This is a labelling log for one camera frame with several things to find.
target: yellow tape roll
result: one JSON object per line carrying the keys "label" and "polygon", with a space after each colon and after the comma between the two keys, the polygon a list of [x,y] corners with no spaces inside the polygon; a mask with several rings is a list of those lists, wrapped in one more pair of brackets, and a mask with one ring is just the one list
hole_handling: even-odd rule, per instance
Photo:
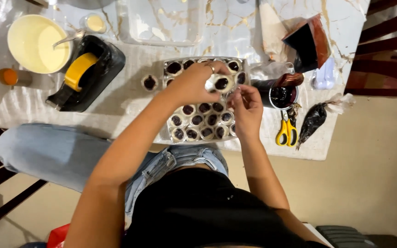
{"label": "yellow tape roll", "polygon": [[79,80],[88,68],[96,64],[97,60],[98,58],[92,53],[80,55],[80,57],[74,60],[65,73],[65,84],[75,91],[80,92],[82,88],[79,87]]}

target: red bag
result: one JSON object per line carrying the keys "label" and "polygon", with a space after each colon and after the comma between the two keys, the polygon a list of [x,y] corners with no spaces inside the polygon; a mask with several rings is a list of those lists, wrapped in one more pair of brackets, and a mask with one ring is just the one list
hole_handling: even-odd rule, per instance
{"label": "red bag", "polygon": [[70,224],[66,224],[53,229],[48,237],[47,248],[63,248],[63,242],[67,236],[69,227]]}

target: spoon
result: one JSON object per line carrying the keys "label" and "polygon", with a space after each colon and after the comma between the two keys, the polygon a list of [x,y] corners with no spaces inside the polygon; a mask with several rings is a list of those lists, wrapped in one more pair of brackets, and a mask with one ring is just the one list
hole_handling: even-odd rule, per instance
{"label": "spoon", "polygon": [[74,35],[69,35],[69,36],[63,38],[62,40],[60,40],[60,41],[54,43],[54,44],[52,45],[52,46],[53,46],[53,50],[54,50],[55,47],[56,47],[57,45],[59,45],[59,44],[62,44],[62,43],[64,43],[64,42],[72,41],[72,40],[74,40],[74,39],[76,39],[76,38],[82,38],[82,37],[84,37],[84,36],[85,36],[85,30],[83,30],[83,29],[78,29],[78,30],[76,30],[76,32],[74,33]]}

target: hand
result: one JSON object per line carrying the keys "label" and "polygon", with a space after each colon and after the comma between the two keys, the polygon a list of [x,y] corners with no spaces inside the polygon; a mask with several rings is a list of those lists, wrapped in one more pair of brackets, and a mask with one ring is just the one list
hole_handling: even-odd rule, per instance
{"label": "hand", "polygon": [[209,93],[205,89],[206,80],[212,75],[212,65],[215,73],[228,75],[229,70],[221,61],[194,63],[164,90],[177,101],[178,106],[198,104],[203,102],[216,102],[220,99],[220,93]]}
{"label": "hand", "polygon": [[234,109],[235,132],[241,142],[260,139],[263,104],[256,87],[240,84],[228,98]]}

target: black shirt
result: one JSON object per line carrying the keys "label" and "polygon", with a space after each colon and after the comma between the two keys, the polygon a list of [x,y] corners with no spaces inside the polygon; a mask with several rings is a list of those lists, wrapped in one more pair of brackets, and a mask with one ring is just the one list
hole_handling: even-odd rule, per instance
{"label": "black shirt", "polygon": [[326,248],[290,231],[275,211],[224,174],[183,169],[138,196],[124,247]]}

